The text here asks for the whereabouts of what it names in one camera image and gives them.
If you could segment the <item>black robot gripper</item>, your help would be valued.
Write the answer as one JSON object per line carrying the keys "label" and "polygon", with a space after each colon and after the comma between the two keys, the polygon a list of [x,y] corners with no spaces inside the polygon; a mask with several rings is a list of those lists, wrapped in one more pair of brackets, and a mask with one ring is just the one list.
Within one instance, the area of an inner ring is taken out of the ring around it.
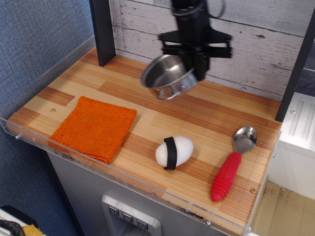
{"label": "black robot gripper", "polygon": [[205,79],[210,58],[231,58],[232,36],[213,29],[205,9],[173,9],[178,29],[162,33],[162,51],[166,55],[181,55],[187,71],[194,70],[197,81]]}

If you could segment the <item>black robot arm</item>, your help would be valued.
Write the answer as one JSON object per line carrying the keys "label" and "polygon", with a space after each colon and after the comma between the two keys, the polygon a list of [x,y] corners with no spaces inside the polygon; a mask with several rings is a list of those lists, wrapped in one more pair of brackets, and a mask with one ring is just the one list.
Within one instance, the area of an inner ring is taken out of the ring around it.
{"label": "black robot arm", "polygon": [[173,0],[171,12],[178,29],[158,36],[165,55],[177,55],[187,70],[193,69],[198,81],[205,79],[210,58],[231,58],[232,36],[211,27],[205,0]]}

